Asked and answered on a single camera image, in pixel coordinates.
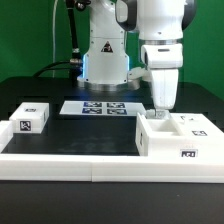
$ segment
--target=black table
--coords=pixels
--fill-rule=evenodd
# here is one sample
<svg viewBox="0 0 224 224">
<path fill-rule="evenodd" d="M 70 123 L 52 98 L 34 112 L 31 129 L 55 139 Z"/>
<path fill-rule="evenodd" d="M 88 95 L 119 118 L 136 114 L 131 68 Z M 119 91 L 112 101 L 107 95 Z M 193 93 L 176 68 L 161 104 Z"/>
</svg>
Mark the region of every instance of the black table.
<svg viewBox="0 0 224 224">
<path fill-rule="evenodd" d="M 10 78 L 0 84 L 0 120 L 22 102 L 49 102 L 41 135 L 17 134 L 3 153 L 138 155 L 136 119 L 61 116 L 64 100 L 142 102 L 150 90 L 98 93 L 68 79 Z M 224 102 L 199 85 L 180 83 L 174 112 L 203 113 L 224 130 Z M 193 183 L 0 182 L 0 223 L 224 223 L 224 185 Z"/>
</svg>

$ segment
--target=white box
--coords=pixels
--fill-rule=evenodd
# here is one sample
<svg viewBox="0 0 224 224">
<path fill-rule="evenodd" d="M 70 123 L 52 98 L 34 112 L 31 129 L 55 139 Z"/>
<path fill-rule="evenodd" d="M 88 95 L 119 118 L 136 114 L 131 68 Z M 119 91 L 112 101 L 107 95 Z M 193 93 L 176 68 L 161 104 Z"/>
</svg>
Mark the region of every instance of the white box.
<svg viewBox="0 0 224 224">
<path fill-rule="evenodd" d="M 224 133 L 202 114 L 170 114 L 171 118 L 146 119 L 138 114 L 136 144 L 140 156 L 152 159 L 224 156 Z"/>
<path fill-rule="evenodd" d="M 9 120 L 14 133 L 41 133 L 49 117 L 49 103 L 22 103 Z"/>
</svg>

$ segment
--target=green backdrop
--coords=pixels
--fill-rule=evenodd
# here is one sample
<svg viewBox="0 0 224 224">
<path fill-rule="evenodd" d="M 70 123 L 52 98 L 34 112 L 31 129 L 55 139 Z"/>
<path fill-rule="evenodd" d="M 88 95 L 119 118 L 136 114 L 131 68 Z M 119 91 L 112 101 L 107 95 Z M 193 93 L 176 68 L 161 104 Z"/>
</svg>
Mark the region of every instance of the green backdrop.
<svg viewBox="0 0 224 224">
<path fill-rule="evenodd" d="M 52 62 L 54 0 L 0 1 L 0 81 L 31 76 Z M 198 0 L 197 16 L 184 31 L 184 67 L 180 80 L 199 83 L 224 99 L 223 0 Z M 88 49 L 88 10 L 76 13 L 82 53 Z M 64 0 L 56 18 L 57 60 L 69 59 L 71 42 Z M 137 35 L 128 35 L 127 53 L 137 66 Z"/>
</svg>

